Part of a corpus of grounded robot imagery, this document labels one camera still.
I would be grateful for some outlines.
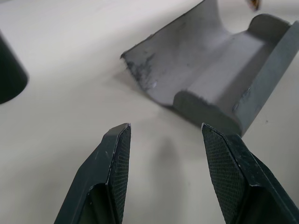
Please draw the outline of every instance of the white surface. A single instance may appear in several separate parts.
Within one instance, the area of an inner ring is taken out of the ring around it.
[[[12,0],[0,29],[26,68],[24,92],[0,105],[0,223],[51,224],[81,163],[109,128],[132,124],[124,224],[224,223],[199,128],[146,98],[120,54],[196,0]],[[255,15],[221,0],[238,32]],[[290,22],[299,1],[264,0]],[[299,57],[243,140],[299,205]]]

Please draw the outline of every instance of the gray plastic part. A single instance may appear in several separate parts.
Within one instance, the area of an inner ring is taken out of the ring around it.
[[[261,14],[232,34],[204,0],[121,57],[157,103],[242,136],[298,50],[298,21]]]

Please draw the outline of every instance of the dark cylindrical object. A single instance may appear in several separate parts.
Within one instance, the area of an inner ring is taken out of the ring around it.
[[[0,104],[19,95],[28,78],[0,34]]]

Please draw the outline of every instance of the white tabletop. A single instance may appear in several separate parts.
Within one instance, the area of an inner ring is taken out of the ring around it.
[[[0,29],[29,75],[0,105],[0,223],[52,224],[79,166],[114,126],[132,140],[124,224],[220,224],[201,131],[148,99],[121,53],[198,0],[11,0]],[[227,28],[255,16],[221,0]],[[259,13],[299,19],[298,0]],[[299,56],[243,137],[299,206]]]

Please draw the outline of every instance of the knurled gripping surface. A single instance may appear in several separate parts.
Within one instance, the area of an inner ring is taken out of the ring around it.
[[[131,127],[128,127],[119,137],[111,168],[108,187],[112,197],[112,203],[116,208],[118,223],[122,223],[125,199],[128,184],[129,154]]]
[[[212,184],[225,222],[231,224],[237,219],[242,205],[246,180],[224,138],[209,128],[202,132]]]

